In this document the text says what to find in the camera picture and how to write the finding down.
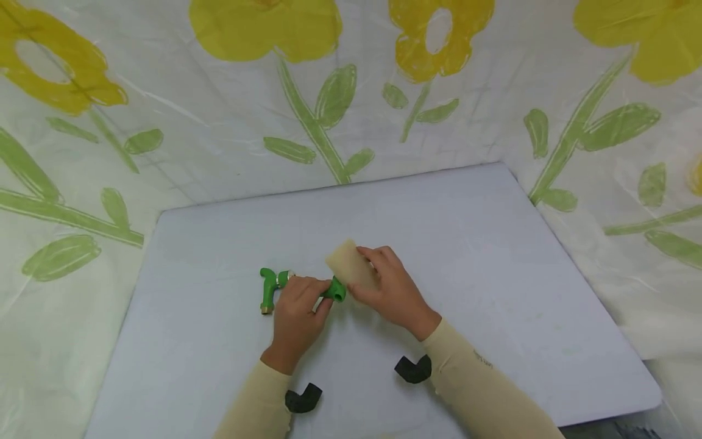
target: table surface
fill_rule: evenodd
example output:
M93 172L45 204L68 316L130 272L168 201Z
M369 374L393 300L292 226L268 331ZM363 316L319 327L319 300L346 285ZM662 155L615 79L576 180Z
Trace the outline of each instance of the table surface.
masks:
M490 164L165 212L88 439L210 438L270 342L261 267L329 278L347 237L388 244L435 307L559 426L655 407L661 392L506 166ZM292 439L462 438L423 352L347 299L293 380L324 394Z

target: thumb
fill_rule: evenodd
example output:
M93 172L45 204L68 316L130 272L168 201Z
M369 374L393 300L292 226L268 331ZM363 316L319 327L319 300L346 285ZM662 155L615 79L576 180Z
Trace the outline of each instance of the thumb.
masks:
M354 299L358 300L364 305L370 306L371 308L378 300L378 291L368 289L359 284L349 284L347 288Z
M319 305L317 305L317 310L314 312L315 318L322 323L326 322L326 318L329 316L329 311L333 304L334 301L329 298L322 299Z

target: finger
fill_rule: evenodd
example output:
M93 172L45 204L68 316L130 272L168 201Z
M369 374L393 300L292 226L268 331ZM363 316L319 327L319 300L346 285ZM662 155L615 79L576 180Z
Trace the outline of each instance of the finger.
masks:
M376 251L379 251L380 254L382 254L388 260L388 262L390 262L390 265L398 268L404 268L404 266L402 265L402 261L400 261L400 259L395 254L395 251L392 250L389 246L384 245L382 247L377 248Z
M298 302L300 302L300 305L305 311L312 312L314 304L317 302L317 299L319 299L319 296L329 289L330 286L330 280L317 280L312 278L312 282L305 288L302 295L300 295Z
M363 303L364 305L376 309L377 303L380 300L380 291L362 287L359 284L349 284L347 289L354 299Z
M321 325L324 325L326 318L329 316L329 311L331 311L331 306L334 301L328 297L322 299L317 306L317 310L314 312L314 319L317 320Z
M376 271L378 271L381 276L383 275L383 271L391 268L386 257L379 251L369 249L368 247L356 247L356 250L373 264L373 267L376 268Z
M307 286L315 280L316 279L314 279L313 277L291 277L288 281L288 284L285 286L285 288L283 288L283 291L281 291L280 293L281 299L285 298L286 300L292 301L298 300L300 296L302 296Z

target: green hose nozzle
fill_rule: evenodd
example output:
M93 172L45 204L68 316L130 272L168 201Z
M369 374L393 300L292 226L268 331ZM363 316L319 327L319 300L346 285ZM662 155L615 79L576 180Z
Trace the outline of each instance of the green hose nozzle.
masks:
M263 302L261 302L261 314L266 315L273 312L275 305L273 304L273 294L275 290L284 288L288 284L288 280L295 275L291 270L285 270L275 275L275 271L270 268L261 268L258 272L263 277ZM346 288L336 277L331 278L331 286L319 297L326 297L335 302L343 302L346 299Z
M331 278L331 286L320 297L333 299L335 302L343 302L346 299L346 288L339 282L336 276Z

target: painted flower pattern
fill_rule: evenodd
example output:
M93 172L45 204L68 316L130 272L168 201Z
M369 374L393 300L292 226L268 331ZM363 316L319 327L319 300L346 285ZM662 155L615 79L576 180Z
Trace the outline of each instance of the painted flower pattern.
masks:
M596 46L634 46L630 71L649 84L702 65L702 0L580 0L573 23Z
M291 63L336 50L342 31L333 0L193 0L195 36L215 58L253 61L276 51Z
M65 82L39 76L16 51L18 41L33 41L63 63ZM127 104L127 95L111 82L100 49L63 22L43 11L26 9L15 0L0 0L0 70L32 97L77 116L92 103Z
M702 154L698 155L692 162L685 180L690 191L698 197L702 197Z
M495 9L494 0L390 0L390 19L402 30L395 42L395 61L414 83L437 74L449 76L470 59L470 40L483 30ZM444 8L451 13L451 31L436 53L427 50L427 27L432 15Z

